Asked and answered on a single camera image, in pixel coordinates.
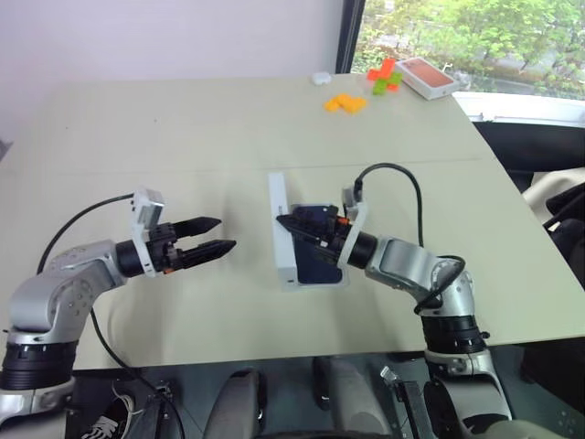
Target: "table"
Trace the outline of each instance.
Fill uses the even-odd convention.
[[[339,92],[361,113],[328,113]],[[451,97],[410,89],[370,96],[367,81],[307,78],[70,84],[56,91],[0,163],[0,275],[5,303],[73,214],[138,185],[160,190],[163,220],[223,219],[203,238],[238,246],[220,261],[135,278],[95,308],[114,350],[134,366],[424,348],[413,300],[358,270],[345,288],[284,292],[272,258],[267,175],[282,170],[290,202],[339,205],[341,187],[379,161],[420,181],[425,243],[461,254],[477,319],[492,344],[585,335],[585,294],[504,169]],[[366,230],[416,240],[408,180],[365,181]],[[56,250],[130,237],[125,203],[92,212]],[[0,326],[8,327],[0,310]],[[91,325],[76,369],[112,367]]]

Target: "robotic arm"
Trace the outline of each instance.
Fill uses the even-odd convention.
[[[277,220],[295,239],[314,244],[318,257],[365,271],[367,277],[403,290],[417,303],[427,343],[430,381],[424,389],[433,432],[440,438],[472,438],[499,421],[511,420],[504,391],[484,338],[475,323],[473,280],[457,256],[436,256],[393,237],[361,231],[367,205],[353,188],[344,190],[346,215],[330,206],[317,222],[296,208]]]
[[[205,233],[221,221],[199,217],[158,224],[160,193],[133,195],[133,239],[75,247],[21,284],[12,296],[6,353],[0,374],[0,425],[9,418],[52,412],[73,392],[76,347],[100,294],[145,273],[171,273],[220,258],[235,241],[215,240],[182,251],[178,239]]]

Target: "window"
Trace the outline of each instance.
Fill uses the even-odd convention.
[[[585,114],[585,0],[366,0],[361,6],[352,72],[386,57],[419,56],[457,79],[462,91],[564,98],[579,105],[579,118]]]

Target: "sneaker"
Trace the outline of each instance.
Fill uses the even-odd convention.
[[[128,407],[120,398],[116,398],[81,439],[123,439],[128,433],[134,406],[132,397],[128,398]]]

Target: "white wall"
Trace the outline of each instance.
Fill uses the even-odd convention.
[[[0,138],[66,80],[335,70],[343,0],[0,0]]]

